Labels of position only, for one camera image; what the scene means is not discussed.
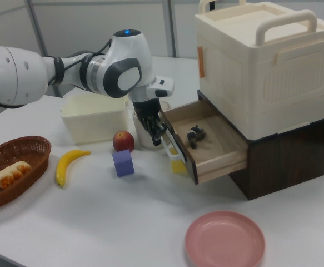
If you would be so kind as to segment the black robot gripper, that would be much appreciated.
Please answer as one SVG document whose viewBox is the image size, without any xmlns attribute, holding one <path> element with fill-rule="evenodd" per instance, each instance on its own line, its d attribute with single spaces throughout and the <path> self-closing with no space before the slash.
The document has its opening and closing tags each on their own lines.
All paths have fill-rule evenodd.
<svg viewBox="0 0 324 267">
<path fill-rule="evenodd" d="M 150 134 L 154 146 L 160 145 L 160 138 L 168 130 L 168 127 L 165 122 L 160 121 L 159 111 L 161 105 L 159 99 L 133 102 L 133 107 L 144 130 Z"/>
</svg>

